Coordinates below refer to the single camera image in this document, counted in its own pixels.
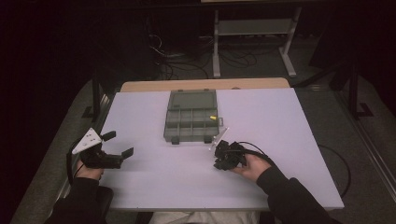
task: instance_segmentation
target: white tabletop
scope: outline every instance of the white tabletop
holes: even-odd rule
[[[210,145],[165,142],[163,128],[170,91],[120,92],[102,134],[108,154],[134,147],[119,170],[106,170],[103,186],[114,190],[115,209],[268,210],[256,184],[217,170]],[[318,150],[294,89],[217,90],[219,116],[230,144],[260,147],[286,177],[297,177],[325,209],[344,207]]]

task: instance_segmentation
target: metal stand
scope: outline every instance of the metal stand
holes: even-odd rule
[[[293,64],[291,63],[291,60],[289,58],[288,52],[289,52],[289,48],[291,45],[291,41],[294,37],[294,32],[297,27],[298,19],[300,18],[300,13],[301,13],[301,8],[297,7],[294,12],[293,20],[292,20],[292,23],[289,28],[287,41],[283,47],[279,48],[280,56],[282,56],[283,63],[285,64],[286,70],[288,70],[288,74],[290,77],[297,76],[296,71],[294,70]]]
[[[301,8],[297,7],[292,19],[251,20],[251,21],[219,21],[219,12],[215,11],[214,50],[213,50],[213,78],[220,78],[219,66],[219,35],[278,35],[287,34],[287,41],[279,48],[280,56],[290,77],[297,74],[290,61],[288,52]]]

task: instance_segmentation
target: dark background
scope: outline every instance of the dark background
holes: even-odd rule
[[[107,7],[105,2],[85,3]],[[2,136],[6,139],[0,162],[0,223],[11,220],[67,109],[93,73],[106,92],[127,80],[155,79],[159,68],[148,48],[149,32],[159,32],[173,40],[166,44],[194,53],[188,47],[198,35],[211,34],[213,27],[208,11],[173,10],[167,15],[76,10],[86,6],[60,0],[0,2]],[[326,68],[351,51],[356,53],[361,76],[375,85],[396,114],[393,9],[385,1],[305,7],[297,33],[324,32],[311,65]],[[231,11],[225,16],[234,15]],[[247,11],[246,15],[255,14]],[[189,35],[169,32],[175,26]]]

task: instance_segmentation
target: person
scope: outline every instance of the person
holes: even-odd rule
[[[231,171],[255,182],[268,195],[271,212],[282,223],[331,224],[332,219],[312,194],[296,179],[287,179],[267,161],[246,154],[247,165]],[[95,198],[103,170],[82,167],[75,178],[70,193],[60,199],[46,224],[52,223],[101,223],[100,208]]]
[[[78,161],[80,167],[75,175],[69,194],[59,199],[45,224],[102,224],[101,208],[96,199],[103,169],[91,169]]]

